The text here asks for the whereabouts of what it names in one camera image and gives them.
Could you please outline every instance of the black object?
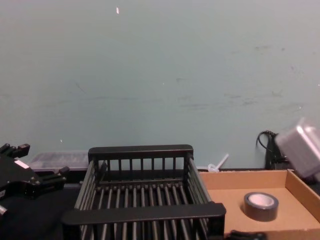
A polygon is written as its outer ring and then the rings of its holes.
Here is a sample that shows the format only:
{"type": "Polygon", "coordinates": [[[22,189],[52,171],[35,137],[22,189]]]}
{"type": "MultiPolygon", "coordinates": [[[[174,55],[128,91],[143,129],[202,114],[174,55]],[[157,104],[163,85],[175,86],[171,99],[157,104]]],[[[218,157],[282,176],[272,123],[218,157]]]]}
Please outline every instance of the black object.
{"type": "Polygon", "coordinates": [[[249,218],[260,222],[270,222],[276,219],[279,201],[274,196],[264,192],[249,192],[244,196],[243,200],[243,211],[249,218]],[[251,195],[266,196],[268,199],[272,199],[273,203],[269,205],[255,204],[250,200],[251,195]]]}
{"type": "Polygon", "coordinates": [[[40,177],[28,165],[14,159],[26,156],[29,149],[29,144],[16,148],[6,143],[0,147],[0,199],[12,195],[36,198],[43,193],[63,189],[69,168],[40,177]]]}
{"type": "Polygon", "coordinates": [[[275,138],[278,134],[270,130],[262,131],[256,138],[256,145],[259,143],[265,149],[265,165],[266,170],[293,169],[287,157],[280,151],[276,144],[275,138]],[[267,146],[261,142],[261,136],[267,137],[267,146]]]}
{"type": "Polygon", "coordinates": [[[190,145],[95,147],[65,240],[222,240],[226,209],[204,187],[190,145]]]}
{"type": "Polygon", "coordinates": [[[232,230],[225,238],[226,240],[268,240],[264,232],[248,233],[232,230]]]}

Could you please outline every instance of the black surface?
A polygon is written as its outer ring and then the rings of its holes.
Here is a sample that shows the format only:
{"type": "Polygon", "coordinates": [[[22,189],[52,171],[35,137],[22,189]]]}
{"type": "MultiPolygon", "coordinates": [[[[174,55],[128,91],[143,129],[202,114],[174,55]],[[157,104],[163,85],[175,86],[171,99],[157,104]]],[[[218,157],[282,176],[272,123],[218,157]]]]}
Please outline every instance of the black surface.
{"type": "Polygon", "coordinates": [[[62,214],[73,209],[78,194],[79,189],[64,189],[34,200],[1,200],[8,213],[0,221],[0,240],[62,240],[62,214]]]}

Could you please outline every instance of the roll of tape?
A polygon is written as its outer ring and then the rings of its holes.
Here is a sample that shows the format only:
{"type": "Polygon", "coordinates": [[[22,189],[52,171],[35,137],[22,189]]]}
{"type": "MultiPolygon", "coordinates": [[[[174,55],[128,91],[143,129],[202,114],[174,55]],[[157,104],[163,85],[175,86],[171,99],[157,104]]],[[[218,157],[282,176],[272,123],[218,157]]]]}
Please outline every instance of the roll of tape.
{"type": "Polygon", "coordinates": [[[264,192],[249,192],[244,196],[243,211],[249,218],[269,222],[277,218],[279,201],[264,192]]]}

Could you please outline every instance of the teal wall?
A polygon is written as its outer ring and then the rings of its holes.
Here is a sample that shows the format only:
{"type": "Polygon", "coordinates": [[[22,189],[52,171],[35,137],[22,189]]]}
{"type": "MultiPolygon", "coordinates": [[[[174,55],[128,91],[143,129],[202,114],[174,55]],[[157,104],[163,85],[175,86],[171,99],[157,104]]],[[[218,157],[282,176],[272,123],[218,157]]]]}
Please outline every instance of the teal wall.
{"type": "Polygon", "coordinates": [[[0,139],[40,152],[191,144],[259,168],[320,122],[318,0],[1,0],[0,139]]]}

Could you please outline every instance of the cardboard box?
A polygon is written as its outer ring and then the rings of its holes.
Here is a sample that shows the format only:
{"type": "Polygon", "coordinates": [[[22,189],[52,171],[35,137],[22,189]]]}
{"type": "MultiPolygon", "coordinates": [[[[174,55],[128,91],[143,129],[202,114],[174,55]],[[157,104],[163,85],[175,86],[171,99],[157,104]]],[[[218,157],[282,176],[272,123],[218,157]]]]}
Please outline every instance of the cardboard box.
{"type": "Polygon", "coordinates": [[[224,232],[265,232],[269,240],[320,240],[320,197],[292,171],[201,172],[211,199],[226,208],[224,232]],[[244,196],[264,192],[279,201],[277,218],[260,222],[242,211],[244,196]]]}

